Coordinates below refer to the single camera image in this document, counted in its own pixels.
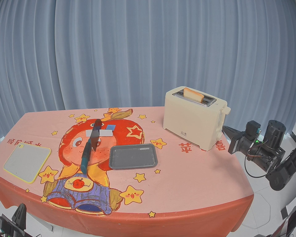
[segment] toaster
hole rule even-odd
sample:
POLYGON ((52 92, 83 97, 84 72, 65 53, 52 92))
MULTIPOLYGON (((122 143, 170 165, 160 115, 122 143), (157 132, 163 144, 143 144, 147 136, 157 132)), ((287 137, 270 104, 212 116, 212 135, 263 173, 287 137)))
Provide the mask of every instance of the toaster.
POLYGON ((184 97, 184 86, 165 95, 163 128, 210 150, 221 138, 225 115, 230 113, 225 100, 189 88, 204 95, 201 102, 184 97))

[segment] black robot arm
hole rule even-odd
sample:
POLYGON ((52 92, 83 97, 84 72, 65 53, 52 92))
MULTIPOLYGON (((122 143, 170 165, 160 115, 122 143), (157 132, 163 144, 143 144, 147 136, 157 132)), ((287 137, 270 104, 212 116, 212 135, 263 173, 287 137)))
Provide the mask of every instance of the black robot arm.
POLYGON ((273 190, 282 190, 296 172, 296 149, 282 161, 285 151, 280 145, 286 127, 281 122, 268 122, 263 142, 257 140, 260 124, 254 120, 247 123, 246 131, 241 132, 228 126, 223 126, 222 131, 231 139, 228 152, 242 152, 247 160, 253 161, 267 172, 263 176, 269 180, 273 190))

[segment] bread slice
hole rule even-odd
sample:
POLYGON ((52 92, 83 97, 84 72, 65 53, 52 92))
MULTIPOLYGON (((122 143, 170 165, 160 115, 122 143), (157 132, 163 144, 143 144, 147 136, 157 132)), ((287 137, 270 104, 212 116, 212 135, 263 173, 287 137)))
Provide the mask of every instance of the bread slice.
POLYGON ((200 93, 198 93, 196 91, 190 90, 187 87, 184 88, 183 95, 184 95, 184 97, 186 97, 188 99, 191 99, 191 100, 194 100, 194 101, 197 101, 199 103, 201 103, 203 98, 204 98, 203 94, 200 94, 200 93))

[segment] floor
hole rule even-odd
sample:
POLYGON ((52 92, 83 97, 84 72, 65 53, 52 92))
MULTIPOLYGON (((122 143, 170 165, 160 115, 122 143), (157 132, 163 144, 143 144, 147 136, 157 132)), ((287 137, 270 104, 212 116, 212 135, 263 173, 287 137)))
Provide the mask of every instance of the floor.
MULTIPOLYGON (((296 147, 296 143, 289 136, 286 135, 281 147, 286 151, 286 155, 290 154, 291 150, 296 147)), ((244 155, 237 153, 243 169, 244 169, 244 155)), ((263 171, 255 164, 247 161, 247 170, 252 175, 262 175, 263 171)), ((268 235, 272 234, 278 226, 282 223, 279 203, 277 201, 275 191, 269 187, 266 178, 254 179, 248 176, 249 182, 255 193, 254 201, 251 208, 243 221, 242 225, 235 232, 229 233, 227 237, 254 237, 257 234, 268 235)), ((288 213, 296 206, 296 199, 294 199, 288 206, 288 213)), ((0 214, 3 213, 8 218, 11 218, 16 210, 16 206, 5 209, 0 203, 0 214)), ((27 215, 27 229, 26 232, 32 236, 41 234, 42 237, 91 237, 93 235, 82 234, 73 230, 69 230, 57 225, 53 225, 53 232, 46 229, 39 222, 37 222, 30 215, 27 215)), ((290 237, 296 237, 296 229, 290 237)))

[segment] teal knife handle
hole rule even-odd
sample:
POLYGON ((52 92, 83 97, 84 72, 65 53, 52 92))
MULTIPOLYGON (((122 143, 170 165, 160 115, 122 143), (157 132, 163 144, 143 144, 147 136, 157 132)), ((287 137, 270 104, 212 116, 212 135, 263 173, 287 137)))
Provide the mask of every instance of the teal knife handle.
POLYGON ((85 147, 84 147, 84 150, 82 153, 82 157, 81 157, 80 169, 81 169, 82 173, 84 173, 84 174, 87 174, 87 166, 88 166, 90 158, 91 158, 91 142, 89 139, 88 142, 85 144, 85 147))

